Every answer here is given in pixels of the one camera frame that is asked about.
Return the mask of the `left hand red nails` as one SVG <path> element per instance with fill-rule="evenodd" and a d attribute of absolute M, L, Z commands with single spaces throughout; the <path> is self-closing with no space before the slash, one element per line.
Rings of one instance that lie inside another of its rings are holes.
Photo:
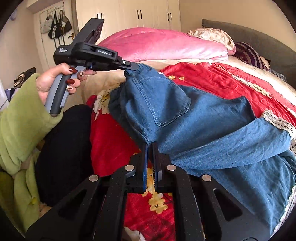
<path fill-rule="evenodd" d="M 77 70 L 74 67 L 71 67 L 66 63 L 61 63 L 53 68 L 50 68 L 42 75 L 40 75 L 36 79 L 36 88 L 41 102 L 45 104 L 49 90 L 55 78 L 59 74 L 72 76 L 74 73 L 77 73 Z M 96 71 L 93 70 L 80 71 L 77 74 L 77 78 L 66 80 L 67 91 L 69 92 L 69 94 L 74 94 L 82 81 L 86 80 L 89 75 L 95 74 Z"/>

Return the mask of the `green sleeved left forearm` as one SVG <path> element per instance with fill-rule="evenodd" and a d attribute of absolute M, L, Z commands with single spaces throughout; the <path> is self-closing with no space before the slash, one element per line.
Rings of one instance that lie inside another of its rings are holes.
<path fill-rule="evenodd" d="M 1 168 L 16 174 L 37 144 L 62 119 L 52 117 L 36 88 L 38 74 L 33 74 L 1 111 Z"/>

